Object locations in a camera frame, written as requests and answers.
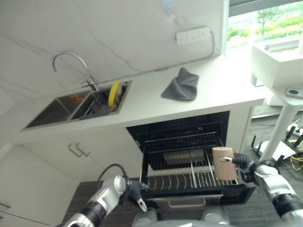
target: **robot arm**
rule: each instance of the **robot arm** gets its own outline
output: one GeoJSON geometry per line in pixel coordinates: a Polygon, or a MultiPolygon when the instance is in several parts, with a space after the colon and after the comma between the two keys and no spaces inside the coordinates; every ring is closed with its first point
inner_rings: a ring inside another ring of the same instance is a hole
{"type": "Polygon", "coordinates": [[[137,201],[143,211],[147,211],[140,191],[147,185],[128,181],[122,176],[105,180],[99,189],[88,201],[80,213],[74,214],[63,227],[98,227],[119,203],[120,196],[129,191],[130,196],[137,201]]]}
{"type": "MultiPolygon", "coordinates": [[[[236,154],[235,158],[221,157],[220,160],[238,165],[245,182],[254,182],[260,186],[287,226],[303,226],[303,203],[288,181],[279,174],[277,168],[266,163],[257,165],[248,156],[242,154],[236,154]]],[[[137,201],[143,211],[147,211],[140,193],[146,188],[147,185],[141,182],[128,181],[128,177],[119,175],[105,180],[102,188],[92,196],[86,207],[80,213],[74,214],[63,227],[98,227],[118,205],[120,196],[126,191],[129,191],[130,196],[137,201]]]]}
{"type": "Polygon", "coordinates": [[[257,165],[243,154],[235,154],[234,158],[221,157],[220,160],[238,165],[245,182],[254,182],[260,186],[283,222],[289,224],[299,222],[298,226],[303,226],[303,202],[300,201],[288,181],[279,174],[277,168],[265,162],[257,165]]]}

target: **kitchen sink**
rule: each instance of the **kitchen sink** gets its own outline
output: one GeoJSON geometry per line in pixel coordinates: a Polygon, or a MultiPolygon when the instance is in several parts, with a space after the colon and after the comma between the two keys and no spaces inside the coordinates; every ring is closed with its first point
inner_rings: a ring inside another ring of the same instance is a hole
{"type": "Polygon", "coordinates": [[[56,98],[23,130],[118,114],[130,84],[131,81],[122,83],[114,107],[108,106],[111,86],[56,98]]]}

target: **white cabinet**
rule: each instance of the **white cabinet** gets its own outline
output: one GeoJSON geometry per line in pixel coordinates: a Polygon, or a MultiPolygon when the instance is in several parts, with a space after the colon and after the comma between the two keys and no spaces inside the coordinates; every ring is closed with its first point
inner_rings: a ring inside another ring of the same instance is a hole
{"type": "MultiPolygon", "coordinates": [[[[93,133],[71,136],[90,152],[90,157],[106,168],[112,163],[122,165],[129,177],[140,177],[142,168],[142,152],[136,145],[126,128],[96,131],[93,133]]],[[[91,178],[97,179],[101,172],[88,173],[91,178]]],[[[110,169],[105,178],[121,174],[117,167],[110,169]]]]}
{"type": "Polygon", "coordinates": [[[76,145],[77,143],[72,142],[68,137],[56,136],[24,144],[24,147],[78,182],[96,180],[87,177],[87,173],[100,172],[102,166],[89,156],[82,154],[79,149],[82,149],[85,154],[86,151],[80,144],[78,148],[76,145]]]}
{"type": "Polygon", "coordinates": [[[18,218],[10,214],[0,212],[0,227],[47,227],[34,221],[18,218]]]}
{"type": "Polygon", "coordinates": [[[14,146],[0,160],[0,202],[10,206],[0,206],[2,212],[48,225],[58,224],[76,187],[73,179],[22,146],[14,146]]]}

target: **gray towel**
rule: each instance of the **gray towel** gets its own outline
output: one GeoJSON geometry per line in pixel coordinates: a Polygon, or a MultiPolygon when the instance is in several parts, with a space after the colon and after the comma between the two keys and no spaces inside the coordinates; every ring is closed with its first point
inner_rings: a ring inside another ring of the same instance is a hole
{"type": "Polygon", "coordinates": [[[181,68],[178,77],[174,78],[163,91],[163,98],[178,100],[193,100],[197,96],[197,84],[199,76],[181,68]]]}

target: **drawer handle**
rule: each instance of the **drawer handle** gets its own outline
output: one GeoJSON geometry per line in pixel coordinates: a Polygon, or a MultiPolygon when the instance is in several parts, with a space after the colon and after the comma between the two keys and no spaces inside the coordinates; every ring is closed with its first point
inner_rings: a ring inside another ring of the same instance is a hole
{"type": "Polygon", "coordinates": [[[80,155],[78,155],[76,152],[74,152],[72,149],[71,149],[71,143],[68,145],[68,150],[70,150],[75,156],[77,156],[77,157],[81,157],[82,156],[82,152],[81,152],[81,154],[80,155]]]}
{"type": "Polygon", "coordinates": [[[188,204],[188,205],[172,205],[171,201],[168,202],[170,208],[174,209],[182,209],[182,208],[195,208],[195,207],[202,207],[206,204],[205,199],[203,199],[203,202],[201,204],[188,204]]]}
{"type": "Polygon", "coordinates": [[[86,154],[81,148],[78,147],[79,146],[79,143],[76,143],[76,149],[78,151],[80,151],[85,157],[88,157],[90,152],[88,154],[86,154]]]}
{"type": "Polygon", "coordinates": [[[2,202],[0,202],[0,205],[3,206],[3,207],[6,207],[6,208],[10,208],[9,205],[6,205],[6,204],[4,204],[4,203],[2,203],[2,202]]]}

